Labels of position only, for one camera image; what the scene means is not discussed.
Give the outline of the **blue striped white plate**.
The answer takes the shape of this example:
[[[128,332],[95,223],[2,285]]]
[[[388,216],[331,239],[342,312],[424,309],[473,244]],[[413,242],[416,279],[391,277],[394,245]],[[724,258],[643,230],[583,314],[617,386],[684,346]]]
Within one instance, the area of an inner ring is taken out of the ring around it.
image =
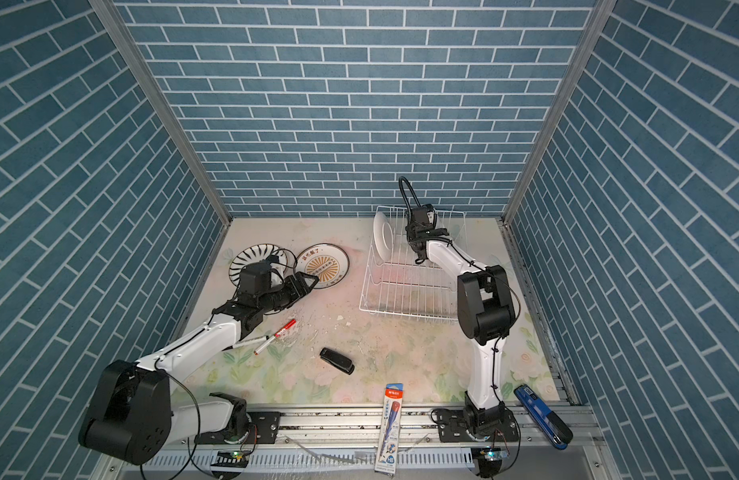
[[[267,262],[271,265],[274,273],[271,274],[271,284],[280,285],[283,278],[287,276],[296,266],[294,254],[284,247],[275,244],[261,243],[249,246],[242,250],[231,261],[228,268],[228,277],[234,287],[239,284],[241,271],[250,264]]]

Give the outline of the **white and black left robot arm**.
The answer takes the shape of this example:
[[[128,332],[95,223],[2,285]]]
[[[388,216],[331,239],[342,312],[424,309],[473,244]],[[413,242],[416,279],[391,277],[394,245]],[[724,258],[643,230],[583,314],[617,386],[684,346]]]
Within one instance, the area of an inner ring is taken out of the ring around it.
[[[294,272],[275,284],[273,267],[242,268],[233,296],[207,322],[139,360],[116,360],[103,370],[85,411],[78,442],[96,452],[142,465],[163,446],[210,436],[245,442],[251,420],[244,399],[220,392],[209,401],[175,408],[171,395],[200,366],[245,340],[266,314],[291,308],[317,286],[315,275]]]

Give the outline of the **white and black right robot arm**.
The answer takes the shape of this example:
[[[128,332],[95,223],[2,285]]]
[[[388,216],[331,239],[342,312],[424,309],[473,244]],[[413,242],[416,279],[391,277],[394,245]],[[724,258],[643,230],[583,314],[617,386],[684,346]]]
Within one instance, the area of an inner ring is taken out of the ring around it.
[[[517,322],[507,272],[499,265],[475,260],[457,246],[449,232],[437,226],[437,212],[431,204],[407,206],[405,218],[405,236],[417,254],[417,263],[433,262],[457,286],[457,321],[473,346],[463,408],[467,431],[478,438],[503,434],[511,441],[519,430],[499,386],[501,353]]]

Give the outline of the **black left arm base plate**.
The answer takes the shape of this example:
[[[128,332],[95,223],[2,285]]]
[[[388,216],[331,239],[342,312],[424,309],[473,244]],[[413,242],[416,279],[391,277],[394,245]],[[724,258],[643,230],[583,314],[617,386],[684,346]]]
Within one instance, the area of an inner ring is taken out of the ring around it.
[[[281,413],[277,411],[253,411],[247,413],[247,426],[245,432],[246,437],[236,436],[232,437],[230,434],[226,435],[223,431],[219,432],[206,432],[201,433],[197,437],[199,445],[231,445],[241,444],[246,445],[253,444],[251,435],[256,434],[257,444],[275,444],[276,436],[279,430],[279,424],[281,420]]]

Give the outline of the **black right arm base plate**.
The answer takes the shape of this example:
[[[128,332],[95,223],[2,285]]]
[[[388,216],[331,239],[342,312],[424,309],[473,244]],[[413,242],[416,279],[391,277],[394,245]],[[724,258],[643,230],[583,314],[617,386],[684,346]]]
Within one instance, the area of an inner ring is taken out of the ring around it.
[[[463,410],[435,408],[429,412],[429,419],[437,426],[439,441],[443,443],[459,442],[517,442],[521,434],[519,424],[511,410],[505,412],[505,418],[485,427],[477,428],[473,433],[469,420]]]

